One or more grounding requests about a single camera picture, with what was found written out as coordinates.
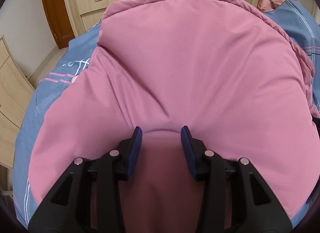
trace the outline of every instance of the brown wooden door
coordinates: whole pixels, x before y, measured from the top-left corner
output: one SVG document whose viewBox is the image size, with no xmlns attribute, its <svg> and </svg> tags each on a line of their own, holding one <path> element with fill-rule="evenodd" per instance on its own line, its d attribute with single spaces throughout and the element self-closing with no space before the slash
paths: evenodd
<svg viewBox="0 0 320 233">
<path fill-rule="evenodd" d="M 66 48 L 74 39 L 64 0 L 42 0 L 49 27 L 59 49 Z"/>
</svg>

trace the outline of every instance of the blue rubber pad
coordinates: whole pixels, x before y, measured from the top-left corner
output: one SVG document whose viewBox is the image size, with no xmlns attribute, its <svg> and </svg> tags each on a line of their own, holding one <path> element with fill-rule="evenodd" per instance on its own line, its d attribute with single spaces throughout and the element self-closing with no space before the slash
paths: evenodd
<svg viewBox="0 0 320 233">
<path fill-rule="evenodd" d="M 137 163 L 137 159 L 138 159 L 138 155 L 139 155 L 139 151 L 142 143 L 142 130 L 140 127 L 136 127 L 131 140 L 133 140 L 133 143 L 132 143 L 130 155 L 128 158 L 128 171 L 127 171 L 128 179 L 130 179 L 130 177 L 134 173 L 134 169 L 136 167 L 136 163 Z"/>
<path fill-rule="evenodd" d="M 197 172 L 197 164 L 196 164 L 196 156 L 193 152 L 193 149 L 191 147 L 191 135 L 187 130 L 188 128 L 185 126 L 181 129 L 181 142 L 182 142 L 182 148 L 184 151 L 184 155 L 187 160 L 189 172 L 192 175 L 193 178 L 196 178 L 198 176 Z"/>
</svg>

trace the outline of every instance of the pink cushion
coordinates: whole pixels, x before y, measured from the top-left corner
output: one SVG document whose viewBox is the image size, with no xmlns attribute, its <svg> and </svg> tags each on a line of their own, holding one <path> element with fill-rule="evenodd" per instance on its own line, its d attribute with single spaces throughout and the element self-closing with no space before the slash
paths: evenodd
<svg viewBox="0 0 320 233">
<path fill-rule="evenodd" d="M 320 174 L 308 56 L 243 0 L 124 0 L 104 13 L 90 65 L 47 111 L 29 182 L 39 204 L 77 157 L 143 142 L 120 183 L 128 233 L 192 233 L 203 184 L 180 130 L 224 158 L 249 158 L 292 218 Z"/>
</svg>

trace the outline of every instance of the metal pin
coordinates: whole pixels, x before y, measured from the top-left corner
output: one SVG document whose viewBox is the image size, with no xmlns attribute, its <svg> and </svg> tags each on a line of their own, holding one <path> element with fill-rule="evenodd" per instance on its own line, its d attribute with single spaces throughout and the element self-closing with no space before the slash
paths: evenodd
<svg viewBox="0 0 320 233">
<path fill-rule="evenodd" d="M 250 161 L 247 159 L 247 158 L 241 158 L 240 159 L 240 162 L 243 164 L 243 165 L 247 165 L 250 163 Z"/>
<path fill-rule="evenodd" d="M 111 150 L 109 154 L 110 154 L 110 156 L 112 156 L 112 157 L 116 157 L 116 156 L 118 156 L 120 153 L 119 153 L 118 150 Z"/>
<path fill-rule="evenodd" d="M 82 163 L 83 163 L 83 159 L 82 158 L 77 158 L 77 159 L 74 160 L 74 164 L 76 164 L 76 165 L 80 165 Z"/>
<path fill-rule="evenodd" d="M 214 151 L 206 150 L 206 151 L 204 152 L 204 155 L 205 155 L 205 156 L 208 156 L 208 157 L 212 157 L 212 156 L 214 156 Z"/>
</svg>

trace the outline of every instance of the bed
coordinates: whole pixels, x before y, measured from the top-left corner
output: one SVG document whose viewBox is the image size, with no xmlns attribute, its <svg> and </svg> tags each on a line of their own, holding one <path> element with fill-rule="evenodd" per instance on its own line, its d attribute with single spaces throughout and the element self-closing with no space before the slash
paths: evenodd
<svg viewBox="0 0 320 233">
<path fill-rule="evenodd" d="M 320 28 L 313 16 L 297 1 L 287 1 L 278 8 L 265 12 L 307 53 L 320 69 Z M 288 18 L 296 22 L 290 24 Z M 28 167 L 33 145 L 44 121 L 44 115 L 50 106 L 58 99 L 65 89 L 72 84 L 82 70 L 90 63 L 91 54 L 96 47 L 100 23 L 89 29 L 85 34 L 70 41 L 67 53 L 57 63 L 57 66 L 39 82 L 33 94 L 26 115 L 16 140 L 14 163 L 13 193 L 17 218 L 25 226 L 32 218 L 37 204 L 31 194 L 28 181 Z M 313 103 L 320 110 L 320 75 L 312 80 Z M 320 188 L 310 196 L 301 208 L 292 224 L 296 225 L 304 217 L 309 207 L 318 197 Z"/>
</svg>

